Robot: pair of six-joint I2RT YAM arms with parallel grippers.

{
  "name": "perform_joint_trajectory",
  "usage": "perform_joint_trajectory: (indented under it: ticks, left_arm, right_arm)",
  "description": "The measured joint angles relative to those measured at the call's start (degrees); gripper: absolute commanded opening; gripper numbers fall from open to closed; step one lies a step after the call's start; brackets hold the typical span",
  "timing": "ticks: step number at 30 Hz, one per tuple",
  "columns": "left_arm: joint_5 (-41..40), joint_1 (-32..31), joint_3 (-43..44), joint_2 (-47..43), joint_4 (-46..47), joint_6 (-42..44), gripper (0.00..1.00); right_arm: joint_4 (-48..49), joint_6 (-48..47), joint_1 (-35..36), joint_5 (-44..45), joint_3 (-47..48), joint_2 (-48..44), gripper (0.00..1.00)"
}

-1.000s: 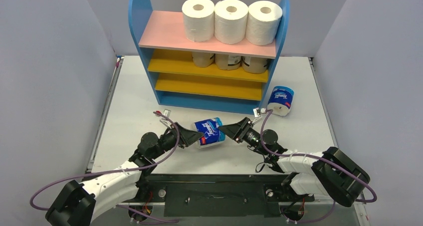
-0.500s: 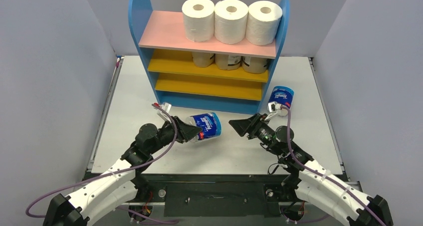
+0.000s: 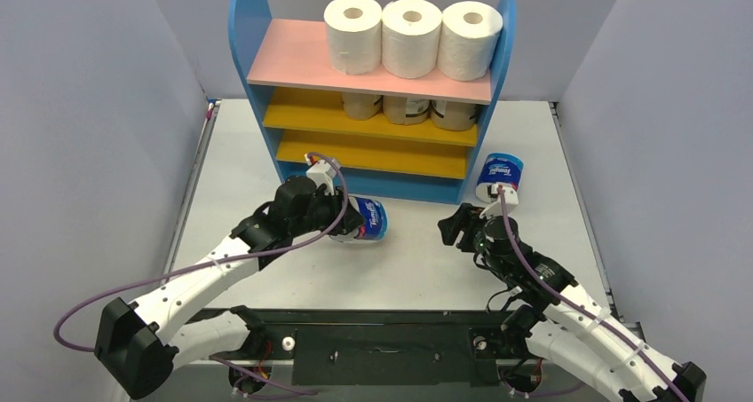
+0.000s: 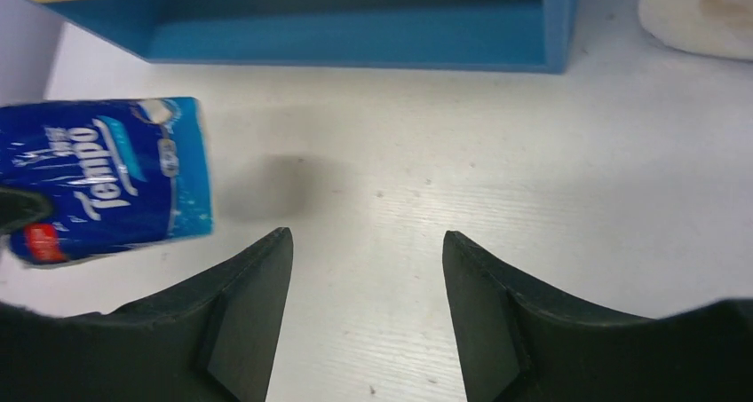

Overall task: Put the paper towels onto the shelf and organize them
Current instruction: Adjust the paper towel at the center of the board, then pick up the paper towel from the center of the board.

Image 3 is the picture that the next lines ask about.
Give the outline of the brown printed paper roll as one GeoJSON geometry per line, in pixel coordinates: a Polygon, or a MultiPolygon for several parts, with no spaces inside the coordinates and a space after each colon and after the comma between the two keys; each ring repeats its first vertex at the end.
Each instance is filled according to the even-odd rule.
{"type": "Polygon", "coordinates": [[[368,120],[382,109],[382,95],[342,92],[341,99],[346,116],[356,121],[368,120]]]}

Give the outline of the blue shelf with coloured boards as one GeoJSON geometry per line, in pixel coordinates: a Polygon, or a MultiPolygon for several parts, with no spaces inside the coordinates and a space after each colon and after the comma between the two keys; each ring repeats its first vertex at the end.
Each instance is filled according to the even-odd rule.
{"type": "Polygon", "coordinates": [[[503,27],[489,70],[459,82],[439,70],[418,79],[383,68],[340,74],[329,64],[323,22],[275,18],[268,0],[230,0],[231,56],[278,177],[303,173],[306,155],[318,152],[339,161],[357,194],[457,204],[473,193],[517,30],[515,0],[500,0],[497,10],[503,27]],[[357,121],[342,107],[346,91],[463,102],[479,116],[463,131],[393,124],[384,114],[357,121]]]}

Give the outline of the white roll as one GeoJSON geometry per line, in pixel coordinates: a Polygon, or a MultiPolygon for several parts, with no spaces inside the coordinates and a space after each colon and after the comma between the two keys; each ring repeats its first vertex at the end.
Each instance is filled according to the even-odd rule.
{"type": "Polygon", "coordinates": [[[437,67],[456,81],[480,79],[489,69],[502,29],[501,13],[488,4],[451,4],[442,12],[437,67]]]}
{"type": "Polygon", "coordinates": [[[397,0],[382,11],[384,68],[399,78],[423,77],[436,67],[442,11],[426,0],[397,0]]]}
{"type": "Polygon", "coordinates": [[[332,0],[323,18],[331,66],[341,74],[375,70],[382,57],[382,6],[376,0],[332,0]]]}

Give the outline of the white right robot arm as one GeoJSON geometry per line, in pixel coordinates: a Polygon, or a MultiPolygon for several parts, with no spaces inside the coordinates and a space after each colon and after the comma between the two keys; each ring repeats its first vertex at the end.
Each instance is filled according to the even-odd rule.
{"type": "Polygon", "coordinates": [[[438,222],[444,245],[471,253],[521,305],[500,326],[502,346],[549,360],[610,401],[700,401],[707,375],[633,334],[575,276],[519,237],[504,213],[461,204],[438,222]]]}

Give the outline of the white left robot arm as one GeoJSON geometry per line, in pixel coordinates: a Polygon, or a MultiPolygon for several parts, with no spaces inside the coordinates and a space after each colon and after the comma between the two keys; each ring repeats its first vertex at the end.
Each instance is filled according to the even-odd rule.
{"type": "Polygon", "coordinates": [[[263,270],[295,238],[325,233],[346,241],[382,223],[379,204],[346,196],[341,187],[288,178],[274,198],[244,218],[194,271],[130,303],[117,297],[100,317],[94,355],[135,399],[157,390],[185,364],[215,353],[257,356],[265,333],[237,310],[197,322],[193,316],[231,286],[263,270]]]}

